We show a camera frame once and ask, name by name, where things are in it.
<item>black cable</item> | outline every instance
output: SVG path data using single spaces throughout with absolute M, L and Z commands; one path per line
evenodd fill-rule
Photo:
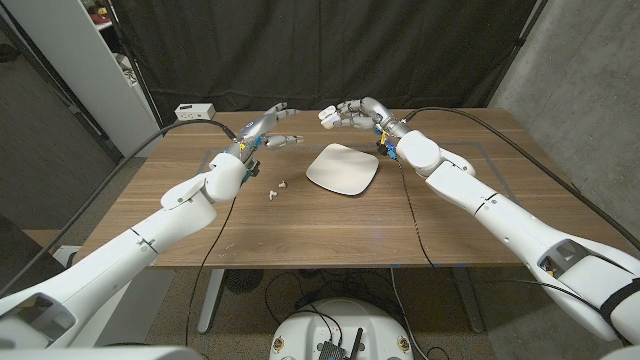
M 526 152 L 523 148 L 521 148 L 518 144 L 513 142 L 507 136 L 505 136 L 500 131 L 493 128 L 491 125 L 487 124 L 484 120 L 479 117 L 469 114 L 468 112 L 458 110 L 458 109 L 450 109 L 450 108 L 442 108 L 442 107 L 424 107 L 411 111 L 407 116 L 404 117 L 404 122 L 409 122 L 411 118 L 413 118 L 417 113 L 422 111 L 430 111 L 430 110 L 438 110 L 438 111 L 447 111 L 454 114 L 462 115 L 468 119 L 475 121 L 480 124 L 485 129 L 492 132 L 494 135 L 502 139 L 504 142 L 509 144 L 512 148 L 514 148 L 517 152 L 519 152 L 522 156 L 527 158 L 531 163 L 538 167 L 538 169 L 542 170 L 547 176 L 552 178 L 556 183 L 565 188 L 571 195 L 575 196 L 578 200 L 580 200 L 583 204 L 587 205 L 593 212 L 598 214 L 604 221 L 609 223 L 614 229 L 616 229 L 622 236 L 624 236 L 636 249 L 640 250 L 640 241 L 633 236 L 624 226 L 620 225 L 614 218 L 612 218 L 609 214 L 607 214 L 604 210 L 600 209 L 596 204 L 591 202 L 591 200 L 587 199 L 584 195 L 582 195 L 578 190 L 573 188 L 571 185 L 567 184 L 564 180 L 562 180 L 558 175 L 556 175 L 553 171 L 549 170 L 546 166 L 544 166 L 541 162 L 539 162 L 536 158 L 531 156 L 528 152 Z
M 299 314 L 299 313 L 317 314 L 317 315 L 320 315 L 321 317 L 325 316 L 329 320 L 333 321 L 334 324 L 336 324 L 336 326 L 338 327 L 338 331 L 340 332 L 340 339 L 338 340 L 338 347 L 340 347 L 340 345 L 342 345 L 342 328 L 340 327 L 340 324 L 338 324 L 338 322 L 334 318 L 332 318 L 331 316 L 329 316 L 327 314 L 324 314 L 324 313 L 321 313 L 321 312 L 318 312 L 318 311 L 313 311 L 313 310 L 298 310 L 298 311 L 294 312 L 293 314 Z
M 106 345 L 102 345 L 101 347 L 110 347 L 110 346 L 151 346 L 151 344 L 139 343 L 139 342 L 121 342 L 121 343 L 106 344 Z
M 276 315 L 271 310 L 271 307 L 269 306 L 269 299 L 267 297 L 267 294 L 269 292 L 269 287 L 271 286 L 271 284 L 273 284 L 274 281 L 276 281 L 277 279 L 279 279 L 280 277 L 282 277 L 284 275 L 291 275 L 296 279 L 296 282 L 298 283 L 298 289 L 300 290 L 300 296 L 304 297 L 304 291 L 302 291 L 302 283 L 300 282 L 300 278 L 298 278 L 298 276 L 296 274 L 292 273 L 292 272 L 284 272 L 284 273 L 279 274 L 278 276 L 274 277 L 273 279 L 271 279 L 271 281 L 269 281 L 269 283 L 267 284 L 267 287 L 264 289 L 264 303 L 265 303 L 265 305 L 267 307 L 267 310 L 269 311 L 269 315 L 271 315 L 271 318 L 273 318 L 273 320 L 276 322 L 276 324 L 278 324 L 278 326 L 280 326 L 280 324 L 282 324 L 282 322 L 280 320 L 278 320 Z M 312 303 L 309 303 L 309 306 L 311 306 L 313 308 L 313 310 L 316 312 L 316 314 L 318 314 L 320 316 L 320 318 L 322 319 L 322 321 L 324 321 L 324 324 L 327 325 L 327 329 L 329 330 L 329 342 L 333 344 L 333 332 L 331 331 L 331 327 L 329 326 L 329 323 L 327 322 L 327 320 L 323 317 L 323 315 L 318 311 L 318 309 L 316 309 L 316 307 Z M 296 311 L 296 312 L 313 312 L 313 311 L 311 311 L 311 310 L 299 310 L 299 311 Z
M 82 204 L 82 206 L 80 206 L 80 208 L 73 214 L 73 216 L 71 217 L 71 219 L 69 219 L 69 221 L 67 221 L 66 224 L 64 224 L 64 226 L 62 227 L 62 229 L 60 229 L 60 231 L 58 231 L 58 233 L 51 239 L 49 240 L 49 242 L 47 243 L 47 245 L 45 245 L 34 257 L 33 259 L 31 259 L 31 261 L 29 261 L 29 263 L 27 265 L 25 265 L 20 272 L 18 272 L 18 274 L 16 276 L 13 277 L 13 279 L 11 279 L 11 281 L 9 281 L 9 283 L 7 283 L 7 285 L 5 285 L 2 290 L 0 290 L 0 298 L 2 298 L 3 296 L 5 296 L 7 294 L 7 292 L 9 291 L 9 288 L 11 288 L 11 286 L 13 286 L 22 276 L 24 276 L 24 274 L 38 261 L 40 260 L 40 258 L 42 256 L 44 256 L 44 254 L 48 253 L 49 250 L 51 250 L 51 248 L 53 248 L 58 241 L 60 241 L 60 238 L 62 238 L 62 235 L 64 235 L 69 228 L 71 227 L 71 225 L 73 225 L 76 220 L 78 220 L 78 218 L 80 217 L 80 215 L 82 215 L 85 210 L 87 210 L 87 208 L 89 207 L 89 205 L 91 205 L 91 203 L 96 199 L 96 197 L 98 197 L 98 195 L 100 194 L 100 192 L 102 192 L 102 190 L 104 190 L 104 188 L 107 186 L 107 184 L 109 184 L 109 182 L 111 181 L 111 179 L 113 179 L 114 176 L 116 176 L 116 174 L 118 172 L 120 172 L 120 170 L 122 170 L 122 168 L 129 162 L 129 160 L 131 160 L 133 157 L 135 157 L 140 151 L 142 151 L 142 149 L 144 149 L 145 147 L 147 147 L 147 145 L 149 145 L 153 140 L 155 140 L 157 137 L 159 137 L 160 135 L 165 134 L 167 131 L 175 129 L 177 127 L 180 126 L 185 126 L 185 125 L 190 125 L 190 124 L 210 124 L 210 125 L 215 125 L 219 128 L 222 129 L 222 131 L 224 131 L 225 134 L 227 134 L 227 136 L 230 139 L 235 139 L 235 134 L 228 128 L 226 127 L 224 124 L 219 123 L 217 121 L 213 121 L 213 120 L 205 120 L 205 119 L 196 119 L 196 120 L 186 120 L 186 121 L 180 121 L 180 122 L 176 122 L 174 124 L 171 124 L 169 126 L 166 126 L 158 131 L 156 131 L 153 135 L 151 135 L 147 140 L 145 140 L 142 144 L 140 144 L 140 146 L 138 146 L 135 150 L 133 150 L 133 152 L 131 153 L 131 155 L 125 157 L 122 162 L 120 162 L 120 164 L 118 164 L 118 166 L 115 167 L 115 169 L 113 169 L 109 175 L 107 175 L 107 177 L 100 183 L 100 185 L 98 185 L 98 187 L 93 191 L 93 193 L 91 193 L 91 195 L 89 196 L 89 198 L 87 200 L 85 200 L 85 202 Z
M 273 284 L 274 281 L 276 281 L 277 279 L 279 279 L 284 275 L 291 275 L 296 279 L 296 281 L 298 282 L 298 288 L 300 289 L 300 296 L 304 296 L 304 291 L 302 291 L 302 283 L 300 282 L 300 279 L 298 278 L 298 276 L 296 276 L 296 274 L 292 272 L 283 272 L 282 274 L 279 274 L 278 276 L 271 279 L 271 281 L 269 281 L 269 283 L 267 284 L 267 287 L 264 289 L 264 304 L 267 306 L 267 311 L 269 311 L 269 315 L 271 315 L 271 318 L 276 322 L 276 324 L 278 324 L 278 326 L 280 326 L 282 322 L 278 320 L 276 315 L 271 310 L 271 307 L 269 306 L 269 300 L 267 298 L 267 294 L 269 292 L 269 287 L 271 286 L 271 284 Z
M 316 309 L 316 307 L 312 304 L 309 303 L 309 306 L 311 306 L 311 308 L 313 309 L 313 311 L 316 312 L 316 314 L 318 314 L 318 316 L 320 316 L 320 318 L 322 319 L 322 321 L 324 321 L 324 324 L 327 325 L 327 330 L 329 330 L 329 342 L 331 344 L 333 344 L 333 331 L 331 331 L 331 326 L 329 326 L 329 323 L 327 322 L 327 319 L 324 318 L 324 315 L 320 314 L 320 312 L 318 311 L 318 309 Z
M 444 351 L 444 349 L 441 348 L 440 346 L 432 346 L 429 350 L 427 350 L 427 353 L 426 353 L 427 357 L 429 357 L 429 353 L 431 353 L 431 351 L 436 349 L 442 351 L 444 353 L 444 356 L 447 357 L 447 360 L 449 360 L 449 354 L 447 354 L 447 352 Z
M 202 259 L 202 263 L 200 264 L 200 268 L 198 269 L 198 274 L 196 275 L 196 280 L 193 282 L 193 290 L 191 290 L 191 298 L 189 299 L 189 306 L 187 307 L 187 321 L 184 329 L 184 346 L 187 346 L 187 347 L 189 346 L 189 318 L 191 317 L 191 305 L 193 305 L 193 298 L 196 295 L 196 288 L 198 285 L 198 280 L 200 279 L 200 274 L 202 273 L 204 264 L 207 262 L 207 258 L 209 257 L 209 254 L 211 254 L 213 247 L 216 246 L 216 244 L 218 243 L 218 240 L 220 240 L 220 236 L 222 235 L 222 232 L 224 231 L 225 226 L 227 226 L 227 222 L 231 217 L 231 212 L 233 211 L 233 205 L 235 205 L 235 203 L 236 203 L 236 198 L 233 198 L 233 201 L 231 202 L 231 207 L 229 208 L 229 213 L 227 214 L 227 218 L 224 219 L 224 223 L 220 228 L 220 232 L 218 232 L 218 236 L 213 241 L 213 244 L 211 244 L 209 251 L 207 251 L 207 255 L 204 256 L 204 259 Z
M 404 193 L 405 195 L 407 195 L 407 202 L 409 203 L 409 210 L 411 210 L 411 217 L 413 218 L 413 226 L 416 228 L 416 234 L 418 235 L 418 242 L 420 243 L 420 249 L 422 250 L 424 257 L 427 259 L 431 267 L 436 267 L 431 262 L 431 259 L 429 259 L 429 255 L 427 255 L 427 251 L 424 249 L 424 245 L 422 244 L 422 237 L 420 237 L 420 230 L 418 230 L 418 221 L 416 220 L 416 214 L 413 212 L 413 206 L 411 205 L 411 198 L 409 197 L 409 189 L 407 189 L 407 182 L 405 181 L 405 178 L 404 178 L 404 170 L 402 169 L 402 164 L 400 164 L 400 161 L 398 159 L 396 159 L 396 162 L 398 163 L 398 167 L 400 168 L 400 174 L 402 175 L 402 185 L 404 186 Z

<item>power strip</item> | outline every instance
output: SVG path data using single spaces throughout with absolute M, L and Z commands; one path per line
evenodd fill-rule
M 175 113 L 178 120 L 211 120 L 216 113 L 216 109 L 213 104 L 180 104 Z

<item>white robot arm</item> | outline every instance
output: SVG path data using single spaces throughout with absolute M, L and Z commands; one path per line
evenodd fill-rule
M 445 200 L 461 207 L 507 246 L 572 318 L 605 340 L 640 344 L 640 261 L 618 249 L 556 230 L 476 179 L 471 164 L 411 130 L 372 98 L 348 101 L 320 114 L 325 128 L 345 117 L 370 119 L 399 138 L 395 152 Z
M 213 204 L 233 200 L 242 183 L 257 175 L 253 153 L 259 145 L 274 148 L 302 141 L 267 134 L 283 117 L 298 112 L 285 107 L 278 104 L 247 124 L 209 164 L 210 171 L 169 190 L 161 210 L 62 274 L 0 299 L 0 349 L 69 346 L 107 300 L 158 254 L 209 225 L 217 215 Z

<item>white plate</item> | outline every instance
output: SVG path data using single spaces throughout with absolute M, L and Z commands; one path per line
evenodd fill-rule
M 373 155 L 331 144 L 309 166 L 307 177 L 338 194 L 358 195 L 373 180 L 378 163 Z

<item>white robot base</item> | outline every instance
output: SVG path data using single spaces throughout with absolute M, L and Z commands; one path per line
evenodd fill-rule
M 364 301 L 349 298 L 324 299 L 313 303 L 315 309 L 333 318 L 342 329 L 342 342 L 331 355 L 327 355 L 329 338 L 338 345 L 340 331 L 328 317 L 324 319 L 307 305 L 295 313 L 276 330 L 270 349 L 270 360 L 302 359 L 356 359 L 356 360 L 411 360 L 411 343 L 404 328 L 389 314 Z M 354 346 L 358 329 L 362 328 L 359 344 Z M 359 349 L 356 357 L 351 354 Z

